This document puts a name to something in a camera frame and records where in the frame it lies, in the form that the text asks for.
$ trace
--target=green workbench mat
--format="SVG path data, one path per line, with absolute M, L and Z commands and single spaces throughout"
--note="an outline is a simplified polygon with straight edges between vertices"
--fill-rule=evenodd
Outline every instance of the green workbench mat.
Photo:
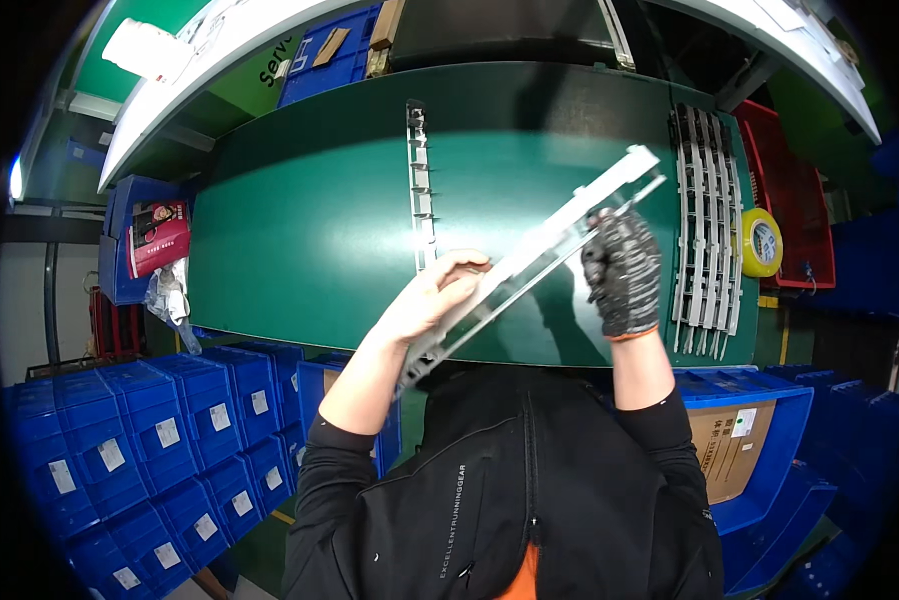
M 414 98 L 426 103 L 440 253 L 478 248 L 503 257 L 627 146 L 648 146 L 667 182 L 638 210 L 663 255 L 660 331 L 670 339 L 680 226 L 675 96 L 712 102 L 616 71 L 475 63 L 368 79 L 264 115 L 220 140 L 209 185 L 197 196 L 192 323 L 302 344 L 359 344 L 415 274 L 405 113 Z M 609 345 L 588 294 L 579 260 L 570 258 L 456 357 L 607 366 Z M 756 297 L 748 280 L 723 364 L 752 359 Z M 719 364 L 672 358 L 680 366 Z

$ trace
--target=bare hand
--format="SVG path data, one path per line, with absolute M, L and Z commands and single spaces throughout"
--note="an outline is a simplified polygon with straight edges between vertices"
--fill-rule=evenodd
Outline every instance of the bare hand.
M 489 257 L 475 249 L 443 254 L 399 292 L 371 334 L 383 342 L 408 346 L 473 294 L 482 273 L 491 268 Z

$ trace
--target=red plastic bin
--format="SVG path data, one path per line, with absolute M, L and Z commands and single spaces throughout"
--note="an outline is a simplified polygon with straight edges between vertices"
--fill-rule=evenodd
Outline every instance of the red plastic bin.
M 732 115 L 743 137 L 755 205 L 773 215 L 782 234 L 782 264 L 774 276 L 763 277 L 760 284 L 836 287 L 833 237 L 819 173 L 790 151 L 779 114 L 746 100 Z

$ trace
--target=white plastic cable holder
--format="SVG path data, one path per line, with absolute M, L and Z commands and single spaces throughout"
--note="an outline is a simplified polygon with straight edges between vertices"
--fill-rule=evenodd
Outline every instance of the white plastic cable holder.
M 400 385 L 413 386 L 429 375 L 553 269 L 577 254 L 597 234 L 586 224 L 587 215 L 597 206 L 609 198 L 607 207 L 623 213 L 665 182 L 667 178 L 656 169 L 659 162 L 646 146 L 630 146 L 624 158 L 589 185 L 577 188 L 572 199 L 524 233 L 513 250 L 480 279 L 469 298 L 410 345 Z

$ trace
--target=gloved hand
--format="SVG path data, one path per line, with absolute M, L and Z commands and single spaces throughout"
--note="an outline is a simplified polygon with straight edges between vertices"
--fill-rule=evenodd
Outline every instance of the gloved hand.
M 588 224 L 598 233 L 583 246 L 583 273 L 603 335 L 621 342 L 657 330 L 661 255 L 646 221 L 633 209 L 616 216 L 604 208 Z

